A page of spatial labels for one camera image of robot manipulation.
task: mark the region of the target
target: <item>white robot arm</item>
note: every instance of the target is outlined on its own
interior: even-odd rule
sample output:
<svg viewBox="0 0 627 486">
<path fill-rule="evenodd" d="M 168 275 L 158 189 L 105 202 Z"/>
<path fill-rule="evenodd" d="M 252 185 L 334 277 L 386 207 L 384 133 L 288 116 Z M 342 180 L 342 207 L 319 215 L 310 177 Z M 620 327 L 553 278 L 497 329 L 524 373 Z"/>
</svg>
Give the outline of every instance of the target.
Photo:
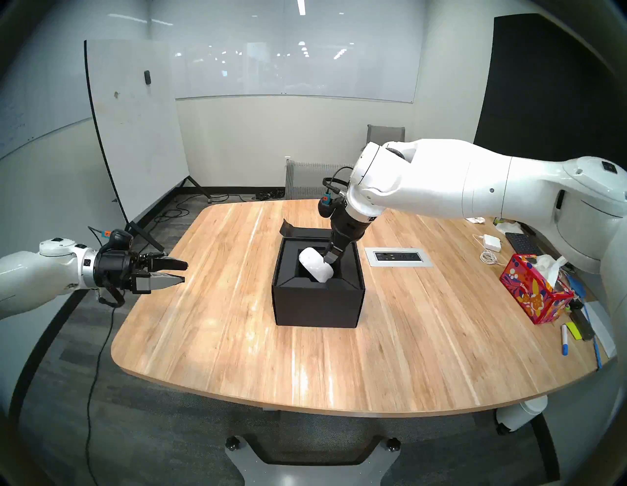
<svg viewBox="0 0 627 486">
<path fill-rule="evenodd" d="M 461 140 L 371 142 L 342 196 L 319 204 L 331 217 L 327 263 L 386 208 L 514 219 L 542 233 L 575 267 L 601 274 L 617 341 L 627 342 L 627 172 L 612 162 L 522 159 Z"/>
<path fill-rule="evenodd" d="M 80 288 L 106 288 L 124 304 L 118 289 L 150 293 L 185 281 L 179 275 L 157 270 L 186 270 L 187 263 L 163 253 L 139 255 L 132 251 L 133 237 L 113 230 L 99 250 L 66 238 L 40 243 L 39 253 L 18 251 L 0 258 L 0 320 L 35 309 L 49 300 Z"/>
</svg>

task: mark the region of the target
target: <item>black cord on floor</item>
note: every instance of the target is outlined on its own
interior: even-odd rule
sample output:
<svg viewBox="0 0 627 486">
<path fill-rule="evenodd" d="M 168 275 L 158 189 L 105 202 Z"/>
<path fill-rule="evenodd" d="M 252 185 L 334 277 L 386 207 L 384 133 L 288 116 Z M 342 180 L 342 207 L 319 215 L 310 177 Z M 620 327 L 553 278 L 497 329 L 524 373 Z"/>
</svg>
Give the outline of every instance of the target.
<svg viewBox="0 0 627 486">
<path fill-rule="evenodd" d="M 148 231 L 148 234 L 150 234 L 151 232 L 154 231 L 154 229 L 157 227 L 157 225 L 159 223 L 163 223 L 165 221 L 169 221 L 170 219 L 174 219 L 174 218 L 182 218 L 183 216 L 187 216 L 189 214 L 189 210 L 186 208 L 180 208 L 179 206 L 181 204 L 184 204 L 186 202 L 188 202 L 190 199 L 192 198 L 197 198 L 198 196 L 204 196 L 204 194 L 194 194 L 193 196 L 189 196 L 187 199 L 181 201 L 180 203 L 177 203 L 175 207 L 173 207 L 172 209 L 166 209 L 163 213 L 161 213 L 158 216 L 155 216 L 153 219 L 153 222 L 155 223 L 154 226 L 150 229 L 150 231 Z M 211 199 L 209 199 L 209 204 L 212 203 L 223 203 L 225 202 L 228 198 L 230 198 L 231 196 L 237 196 L 239 197 L 240 201 L 242 203 L 245 203 L 246 201 L 244 201 L 244 199 L 241 198 L 241 196 L 239 194 L 211 194 Z M 224 198 L 224 199 L 220 199 L 218 201 L 215 201 L 213 198 Z M 170 211 L 178 211 L 177 214 L 168 214 Z M 150 246 L 150 243 L 146 243 L 144 245 L 144 247 L 139 250 L 139 253 L 142 253 L 146 248 L 148 248 Z"/>
<path fill-rule="evenodd" d="M 281 199 L 285 197 L 285 189 L 271 189 L 269 191 L 259 191 L 252 198 L 253 201 L 268 201 L 269 199 Z"/>
<path fill-rule="evenodd" d="M 98 359 L 96 361 L 96 373 L 93 377 L 92 387 L 89 389 L 89 397 L 87 398 L 87 440 L 85 441 L 85 461 L 87 462 L 87 469 L 89 471 L 90 476 L 92 477 L 93 483 L 98 486 L 98 481 L 96 481 L 95 476 L 92 471 L 92 463 L 89 457 L 89 442 L 92 439 L 92 416 L 90 415 L 89 408 L 92 404 L 92 395 L 93 389 L 96 386 L 96 381 L 98 380 L 98 372 L 100 370 L 100 357 L 102 356 L 102 352 L 105 350 L 105 346 L 109 341 L 109 337 L 111 336 L 111 331 L 113 331 L 113 315 L 115 313 L 115 309 L 111 310 L 111 323 L 109 325 L 109 332 L 107 333 L 107 338 L 105 342 L 102 343 L 102 347 L 100 348 L 100 352 L 98 353 Z"/>
</svg>

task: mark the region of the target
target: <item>black wall panel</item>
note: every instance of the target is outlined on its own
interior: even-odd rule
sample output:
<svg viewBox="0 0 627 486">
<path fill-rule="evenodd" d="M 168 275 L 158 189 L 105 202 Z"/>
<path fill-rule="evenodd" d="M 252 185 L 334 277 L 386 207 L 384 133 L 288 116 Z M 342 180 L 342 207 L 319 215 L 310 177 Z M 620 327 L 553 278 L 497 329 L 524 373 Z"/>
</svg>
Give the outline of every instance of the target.
<svg viewBox="0 0 627 486">
<path fill-rule="evenodd" d="M 584 155 L 627 169 L 627 110 L 612 73 L 538 14 L 494 19 L 475 144 L 548 161 Z"/>
</svg>

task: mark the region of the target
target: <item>keyboard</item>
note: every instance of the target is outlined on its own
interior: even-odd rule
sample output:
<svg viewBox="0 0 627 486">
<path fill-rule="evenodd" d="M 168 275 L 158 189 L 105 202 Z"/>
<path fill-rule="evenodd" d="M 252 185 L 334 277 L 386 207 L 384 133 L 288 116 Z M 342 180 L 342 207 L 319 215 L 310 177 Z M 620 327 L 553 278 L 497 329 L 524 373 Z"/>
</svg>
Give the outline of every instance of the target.
<svg viewBox="0 0 627 486">
<path fill-rule="evenodd" d="M 538 248 L 534 241 L 527 235 L 520 233 L 506 233 L 505 237 L 510 242 L 514 253 L 521 253 L 523 255 L 543 255 L 544 252 Z"/>
</svg>

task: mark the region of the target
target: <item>chair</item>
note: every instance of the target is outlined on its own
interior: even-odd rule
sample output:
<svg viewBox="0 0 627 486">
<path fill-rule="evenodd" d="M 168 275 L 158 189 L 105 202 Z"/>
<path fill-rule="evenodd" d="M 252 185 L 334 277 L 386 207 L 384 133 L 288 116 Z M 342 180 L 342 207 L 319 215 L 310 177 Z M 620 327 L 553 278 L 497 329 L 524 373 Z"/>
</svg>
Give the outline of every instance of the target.
<svg viewBox="0 0 627 486">
<path fill-rule="evenodd" d="M 323 177 L 331 177 L 343 164 L 317 164 L 312 162 L 297 162 L 287 159 L 285 171 L 285 199 L 320 199 L 326 192 L 322 185 Z M 338 174 L 347 180 L 347 174 L 342 171 Z"/>
<path fill-rule="evenodd" d="M 404 141 L 405 127 L 379 127 L 377 125 L 368 125 L 366 144 L 368 144 L 368 142 L 374 142 L 377 145 L 383 145 L 386 142 Z"/>
</svg>

